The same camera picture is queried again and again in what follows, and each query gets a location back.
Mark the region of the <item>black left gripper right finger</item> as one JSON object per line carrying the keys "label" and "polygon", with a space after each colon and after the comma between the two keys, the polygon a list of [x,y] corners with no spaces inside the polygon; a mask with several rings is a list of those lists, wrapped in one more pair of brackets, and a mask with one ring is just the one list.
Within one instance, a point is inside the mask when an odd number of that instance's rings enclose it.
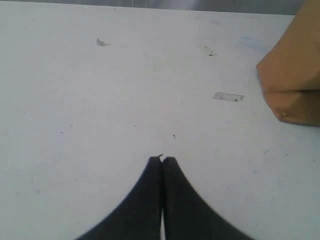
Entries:
{"label": "black left gripper right finger", "polygon": [[162,162],[167,240],[250,240],[218,215],[194,190],[174,157]]}

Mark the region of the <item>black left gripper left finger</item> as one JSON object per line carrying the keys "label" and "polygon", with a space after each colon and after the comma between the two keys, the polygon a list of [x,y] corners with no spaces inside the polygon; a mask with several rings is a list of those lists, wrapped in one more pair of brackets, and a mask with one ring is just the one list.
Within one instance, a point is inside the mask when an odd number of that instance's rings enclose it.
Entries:
{"label": "black left gripper left finger", "polygon": [[162,162],[148,159],[123,201],[79,240],[159,240],[162,219]]}

